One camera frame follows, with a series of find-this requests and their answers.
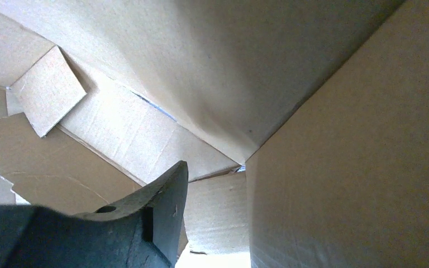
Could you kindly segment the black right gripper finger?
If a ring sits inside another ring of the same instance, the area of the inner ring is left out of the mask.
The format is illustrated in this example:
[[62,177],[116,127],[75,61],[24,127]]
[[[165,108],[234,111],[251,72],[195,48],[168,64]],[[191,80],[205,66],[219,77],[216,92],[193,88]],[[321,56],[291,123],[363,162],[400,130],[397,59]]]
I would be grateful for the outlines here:
[[0,267],[174,267],[188,165],[92,213],[0,205]]

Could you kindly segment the cardboard box sheet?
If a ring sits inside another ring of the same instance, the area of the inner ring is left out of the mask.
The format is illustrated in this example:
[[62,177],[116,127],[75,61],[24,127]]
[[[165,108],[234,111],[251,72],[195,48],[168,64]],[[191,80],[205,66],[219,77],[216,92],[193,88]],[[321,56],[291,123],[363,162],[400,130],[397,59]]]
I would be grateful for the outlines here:
[[0,1],[0,205],[179,161],[174,267],[429,267],[429,1]]

